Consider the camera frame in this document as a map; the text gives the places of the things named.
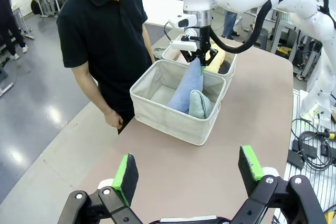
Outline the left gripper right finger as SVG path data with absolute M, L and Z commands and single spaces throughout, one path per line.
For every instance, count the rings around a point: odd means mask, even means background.
M 287 223 L 326 223 L 309 179 L 295 175 L 288 181 L 266 174 L 250 145 L 239 149 L 238 168 L 248 198 L 231 223 L 261 223 L 268 209 L 279 209 Z

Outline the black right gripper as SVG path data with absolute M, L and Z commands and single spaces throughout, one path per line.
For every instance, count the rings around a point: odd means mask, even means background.
M 213 49 L 211 47 L 210 40 L 210 26 L 205 27 L 190 27 L 185 29 L 185 36 L 188 37 L 190 42 L 196 43 L 196 50 L 182 50 L 182 56 L 186 60 L 186 62 L 190 63 L 195 58 L 197 58 L 197 54 L 205 55 L 205 65 L 200 66 L 201 74 L 204 71 L 209 71 L 212 73 L 217 73 L 216 63 L 212 63 L 218 54 L 217 49 Z

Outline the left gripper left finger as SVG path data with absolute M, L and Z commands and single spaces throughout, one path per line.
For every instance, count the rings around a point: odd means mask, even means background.
M 131 209 L 139 179 L 135 158 L 125 154 L 109 185 L 92 194 L 76 190 L 69 194 L 58 223 L 99 223 L 111 219 L 114 223 L 141 223 Z

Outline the person's right hand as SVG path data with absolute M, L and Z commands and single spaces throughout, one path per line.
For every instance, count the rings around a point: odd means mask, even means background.
M 104 118 L 106 123 L 112 127 L 121 129 L 123 126 L 123 119 L 115 110 L 104 112 Z

